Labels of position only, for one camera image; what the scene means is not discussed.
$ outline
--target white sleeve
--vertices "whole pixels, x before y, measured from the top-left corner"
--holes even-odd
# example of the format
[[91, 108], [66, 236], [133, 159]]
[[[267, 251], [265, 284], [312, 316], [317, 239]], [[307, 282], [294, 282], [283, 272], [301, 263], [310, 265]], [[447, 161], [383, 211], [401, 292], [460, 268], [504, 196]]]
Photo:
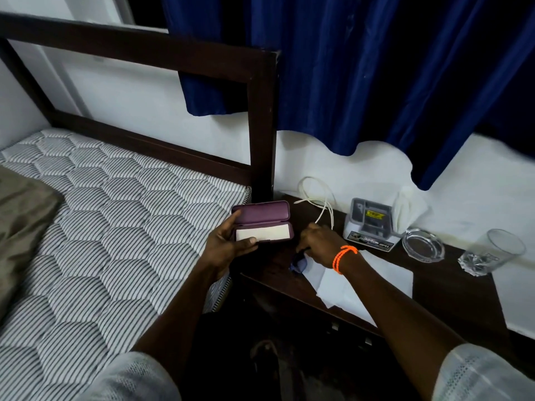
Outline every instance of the white sleeve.
[[534, 381], [496, 353], [466, 343], [444, 359], [432, 401], [523, 401], [534, 395]]
[[119, 355], [95, 378], [78, 401], [180, 401], [178, 388], [167, 371], [144, 353]]

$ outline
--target drinking glass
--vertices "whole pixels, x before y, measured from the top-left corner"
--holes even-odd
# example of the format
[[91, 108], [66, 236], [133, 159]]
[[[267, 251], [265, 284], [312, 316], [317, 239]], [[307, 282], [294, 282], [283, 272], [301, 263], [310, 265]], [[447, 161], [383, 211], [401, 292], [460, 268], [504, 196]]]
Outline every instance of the drinking glass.
[[490, 229], [458, 258], [461, 267], [473, 276], [485, 276], [526, 252], [526, 246], [511, 232]]

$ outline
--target bed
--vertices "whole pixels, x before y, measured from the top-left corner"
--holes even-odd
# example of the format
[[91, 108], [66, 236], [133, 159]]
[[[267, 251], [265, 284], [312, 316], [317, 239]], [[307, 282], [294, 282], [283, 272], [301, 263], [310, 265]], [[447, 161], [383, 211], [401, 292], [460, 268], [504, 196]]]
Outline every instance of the bed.
[[[277, 54], [6, 13], [0, 37], [52, 126], [1, 151], [0, 166], [65, 199], [2, 322], [0, 394], [73, 399], [164, 311], [232, 206], [272, 199]], [[7, 39], [247, 83], [251, 165], [56, 110]], [[229, 283], [210, 288], [205, 312]]]

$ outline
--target blue curtain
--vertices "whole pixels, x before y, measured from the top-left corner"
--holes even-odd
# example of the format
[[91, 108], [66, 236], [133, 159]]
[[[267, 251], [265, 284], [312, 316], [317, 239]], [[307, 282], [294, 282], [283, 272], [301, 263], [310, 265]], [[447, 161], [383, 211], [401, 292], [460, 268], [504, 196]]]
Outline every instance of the blue curtain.
[[[162, 1], [170, 33], [282, 51], [278, 129], [340, 155], [386, 141], [407, 154], [421, 189], [482, 123], [496, 137], [533, 133], [522, 125], [532, 110], [515, 122], [501, 100], [535, 92], [514, 87], [533, 80], [533, 0]], [[242, 84], [180, 80], [193, 115], [247, 109]]]

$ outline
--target striped mattress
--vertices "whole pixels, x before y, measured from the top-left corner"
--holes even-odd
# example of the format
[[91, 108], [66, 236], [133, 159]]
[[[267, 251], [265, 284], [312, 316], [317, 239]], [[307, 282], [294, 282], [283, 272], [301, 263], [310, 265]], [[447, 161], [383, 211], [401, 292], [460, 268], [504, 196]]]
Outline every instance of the striped mattress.
[[[68, 400], [161, 314], [248, 187], [61, 129], [0, 152], [65, 202], [0, 330], [0, 398]], [[204, 311], [216, 310], [229, 277]]]

